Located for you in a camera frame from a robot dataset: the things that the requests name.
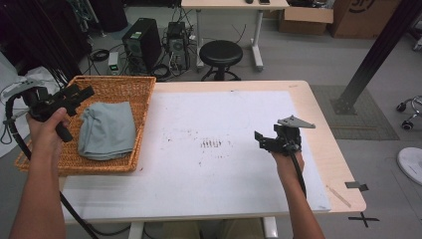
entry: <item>person's right hand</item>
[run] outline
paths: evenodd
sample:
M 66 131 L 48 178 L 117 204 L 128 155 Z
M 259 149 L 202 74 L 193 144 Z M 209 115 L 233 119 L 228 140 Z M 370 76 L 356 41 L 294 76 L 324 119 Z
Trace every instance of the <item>person's right hand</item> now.
M 69 125 L 66 119 L 66 109 L 56 110 L 45 122 L 36 121 L 27 114 L 27 121 L 33 144 L 31 164 L 39 160 L 51 159 L 53 166 L 57 166 L 62 153 L 62 139 L 56 133 L 56 126 L 59 123 L 63 123 L 64 127 Z
M 283 183 L 290 183 L 292 181 L 298 181 L 298 175 L 295 170 L 295 165 L 292 162 L 290 156 L 284 156 L 279 152 L 271 152 L 271 155 L 276 160 L 277 172 Z M 304 171 L 305 162 L 302 158 L 302 154 L 298 151 L 295 153 L 296 159 L 298 160 L 301 171 Z

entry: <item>cardboard box flap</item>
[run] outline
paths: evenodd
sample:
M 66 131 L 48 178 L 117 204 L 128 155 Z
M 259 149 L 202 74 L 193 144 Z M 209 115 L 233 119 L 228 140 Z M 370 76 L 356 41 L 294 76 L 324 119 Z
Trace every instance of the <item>cardboard box flap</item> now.
M 288 7 L 285 9 L 285 20 L 332 23 L 333 11 L 324 8 Z

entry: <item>person's leg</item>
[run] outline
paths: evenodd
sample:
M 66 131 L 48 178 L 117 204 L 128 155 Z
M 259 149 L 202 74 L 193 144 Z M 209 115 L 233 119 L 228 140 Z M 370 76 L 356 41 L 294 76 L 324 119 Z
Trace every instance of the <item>person's leg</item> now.
M 164 222 L 164 239 L 200 239 L 196 221 Z
M 261 218 L 225 220 L 219 239 L 264 239 Z

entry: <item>wicker basket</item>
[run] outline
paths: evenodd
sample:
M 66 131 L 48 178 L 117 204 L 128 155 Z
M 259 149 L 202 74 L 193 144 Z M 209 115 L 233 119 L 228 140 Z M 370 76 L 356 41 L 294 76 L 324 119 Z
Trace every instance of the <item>wicker basket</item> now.
M 69 85 L 76 84 L 80 89 L 92 86 L 95 94 L 81 103 L 77 108 L 77 115 L 70 119 L 68 130 L 74 139 L 64 143 L 62 156 L 59 161 L 59 173 L 71 174 L 104 174 L 114 172 L 128 172 L 136 170 L 140 144 L 142 142 L 143 127 L 145 125 L 149 100 L 155 85 L 153 77 L 113 77 L 113 76 L 79 76 L 71 80 Z M 78 154 L 78 141 L 83 121 L 80 119 L 85 108 L 93 103 L 121 103 L 129 102 L 136 127 L 136 139 L 133 152 L 122 158 L 106 161 L 90 160 Z M 29 160 L 21 152 L 15 160 L 15 165 L 23 171 L 28 170 Z

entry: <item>gray cloth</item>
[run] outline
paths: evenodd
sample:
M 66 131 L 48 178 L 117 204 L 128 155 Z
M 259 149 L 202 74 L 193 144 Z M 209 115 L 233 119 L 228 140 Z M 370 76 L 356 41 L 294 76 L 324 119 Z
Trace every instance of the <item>gray cloth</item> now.
M 81 115 L 78 153 L 94 160 L 123 157 L 133 149 L 136 137 L 129 102 L 95 103 Z

